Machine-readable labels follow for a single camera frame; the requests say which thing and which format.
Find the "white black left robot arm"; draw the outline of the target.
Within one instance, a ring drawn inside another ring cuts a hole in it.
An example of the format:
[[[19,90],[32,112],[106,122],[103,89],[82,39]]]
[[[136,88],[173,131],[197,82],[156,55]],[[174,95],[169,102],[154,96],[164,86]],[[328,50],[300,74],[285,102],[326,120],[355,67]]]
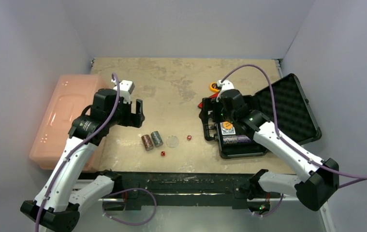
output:
[[[71,232],[94,201],[126,192],[122,176],[110,170],[100,172],[77,193],[73,193],[73,187],[112,126],[139,128],[144,120],[141,99],[136,100],[132,113],[132,103],[120,96],[119,91],[103,88],[95,93],[93,103],[72,122],[65,148],[49,180],[34,200],[24,201],[20,207],[35,222],[35,231]]]

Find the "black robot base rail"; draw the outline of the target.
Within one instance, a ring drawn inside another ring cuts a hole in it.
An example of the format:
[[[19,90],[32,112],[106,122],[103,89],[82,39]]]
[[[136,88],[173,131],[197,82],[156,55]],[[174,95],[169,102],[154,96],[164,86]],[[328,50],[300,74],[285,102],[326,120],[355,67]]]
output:
[[[79,216],[99,199],[112,203],[111,210],[140,210],[142,206],[230,206],[259,212],[267,196],[279,198],[280,191],[263,191],[253,174],[136,173],[104,170],[83,174],[89,184],[73,187],[77,174],[62,174],[49,180],[22,212],[37,209],[46,216]]]

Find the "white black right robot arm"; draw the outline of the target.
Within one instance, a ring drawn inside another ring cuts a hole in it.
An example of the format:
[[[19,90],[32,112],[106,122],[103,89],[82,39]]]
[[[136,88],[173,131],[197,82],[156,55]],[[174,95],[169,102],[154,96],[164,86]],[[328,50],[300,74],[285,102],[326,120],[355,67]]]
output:
[[[229,122],[237,131],[286,162],[295,174],[276,174],[261,169],[250,179],[251,197],[277,192],[296,197],[306,208],[318,211],[339,188],[339,164],[308,152],[281,132],[276,123],[248,103],[237,89],[215,98],[203,98],[200,119],[208,119],[211,107],[215,122]]]

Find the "red brown poker chip stack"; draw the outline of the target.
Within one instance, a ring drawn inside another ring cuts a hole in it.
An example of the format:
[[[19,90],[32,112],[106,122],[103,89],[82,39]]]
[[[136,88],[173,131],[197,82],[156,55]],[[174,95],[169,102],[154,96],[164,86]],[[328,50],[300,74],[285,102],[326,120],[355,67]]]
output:
[[[142,135],[141,140],[146,151],[150,151],[154,148],[151,137],[148,134]]]

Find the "grey blue poker chip stack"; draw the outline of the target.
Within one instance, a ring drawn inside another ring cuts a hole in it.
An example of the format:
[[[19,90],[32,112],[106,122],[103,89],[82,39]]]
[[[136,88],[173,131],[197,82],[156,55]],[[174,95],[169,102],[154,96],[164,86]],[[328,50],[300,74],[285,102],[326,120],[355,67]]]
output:
[[[153,131],[150,135],[151,135],[151,138],[153,140],[153,144],[155,147],[160,147],[163,145],[163,140],[158,131]]]

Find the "clear round dealer button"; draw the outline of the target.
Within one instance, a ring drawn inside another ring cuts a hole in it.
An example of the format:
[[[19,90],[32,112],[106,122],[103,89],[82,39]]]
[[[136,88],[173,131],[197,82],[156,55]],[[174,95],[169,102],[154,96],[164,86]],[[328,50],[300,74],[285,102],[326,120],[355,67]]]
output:
[[[166,144],[170,148],[176,148],[179,144],[179,139],[174,135],[168,136],[166,139]]]

